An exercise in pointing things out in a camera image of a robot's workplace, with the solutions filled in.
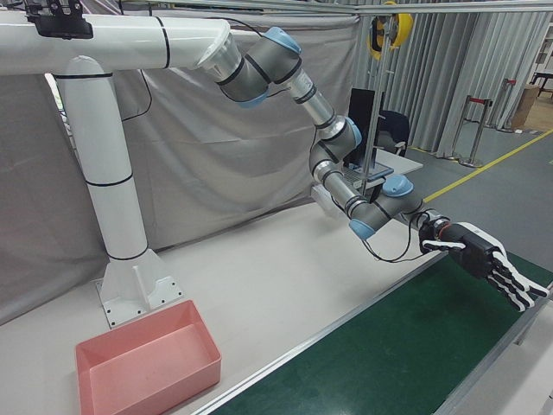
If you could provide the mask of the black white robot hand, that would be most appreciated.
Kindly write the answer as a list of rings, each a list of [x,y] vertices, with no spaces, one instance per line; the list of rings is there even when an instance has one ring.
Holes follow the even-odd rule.
[[[471,223],[444,218],[426,220],[418,233],[421,252],[448,252],[461,268],[475,278],[486,280],[519,312],[535,305],[534,296],[550,294],[547,288],[515,268],[500,241]]]

